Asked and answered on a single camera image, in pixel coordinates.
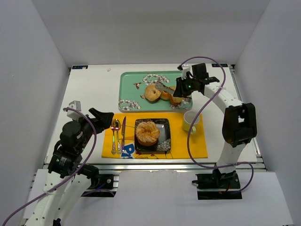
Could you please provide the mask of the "silver metal tongs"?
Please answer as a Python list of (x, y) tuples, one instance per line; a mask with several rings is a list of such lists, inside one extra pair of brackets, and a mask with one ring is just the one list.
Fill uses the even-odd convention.
[[(164, 92), (166, 92), (166, 93), (168, 93), (168, 94), (171, 94), (171, 95), (173, 95), (174, 94), (174, 92), (175, 92), (175, 90), (173, 90), (173, 89), (171, 89), (170, 87), (167, 87), (167, 86), (165, 86), (162, 82), (160, 82), (160, 81), (157, 81), (156, 83), (155, 83), (155, 88), (157, 89), (157, 90), (161, 90), (161, 91), (164, 91)], [(191, 103), (192, 102), (192, 98), (191, 97), (182, 97), (186, 102), (188, 102), (188, 103)]]

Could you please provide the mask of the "orange sugared bundt cake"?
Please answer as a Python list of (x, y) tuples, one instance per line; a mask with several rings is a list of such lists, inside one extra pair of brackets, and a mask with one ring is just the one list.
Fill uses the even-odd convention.
[(154, 122), (147, 121), (137, 125), (135, 135), (139, 144), (143, 146), (152, 146), (157, 143), (160, 131)]

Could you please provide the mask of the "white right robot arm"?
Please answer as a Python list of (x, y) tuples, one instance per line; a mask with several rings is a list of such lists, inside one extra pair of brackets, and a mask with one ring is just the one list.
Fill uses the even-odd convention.
[(257, 135), (256, 112), (252, 103), (234, 98), (216, 77), (210, 77), (206, 64), (180, 65), (182, 77), (176, 79), (175, 97), (188, 97), (194, 91), (214, 102), (224, 114), (222, 135), (223, 150), (215, 169), (222, 178), (234, 175), (242, 150)]

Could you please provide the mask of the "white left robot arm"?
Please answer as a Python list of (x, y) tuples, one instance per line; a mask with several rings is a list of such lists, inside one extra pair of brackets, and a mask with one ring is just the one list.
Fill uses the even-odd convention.
[(82, 159), (82, 152), (91, 137), (108, 129), (113, 113), (89, 109), (93, 118), (71, 107), (64, 108), (72, 121), (64, 124), (56, 143), (43, 194), (26, 221), (27, 226), (60, 226), (78, 199), (98, 182), (99, 169)]

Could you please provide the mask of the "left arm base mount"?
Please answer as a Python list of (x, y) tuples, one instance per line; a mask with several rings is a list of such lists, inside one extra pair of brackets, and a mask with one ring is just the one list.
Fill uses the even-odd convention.
[(84, 165), (78, 174), (84, 175), (91, 182), (90, 187), (82, 194), (82, 197), (113, 198), (115, 196), (116, 191), (113, 191), (116, 188), (114, 178), (117, 175), (100, 173), (96, 166), (88, 164)]

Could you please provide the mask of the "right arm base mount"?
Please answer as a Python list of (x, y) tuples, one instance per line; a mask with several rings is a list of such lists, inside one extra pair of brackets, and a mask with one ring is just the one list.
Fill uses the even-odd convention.
[(192, 184), (197, 187), (198, 200), (240, 200), (240, 181), (236, 171), (221, 174), (218, 169), (212, 173), (196, 174)]

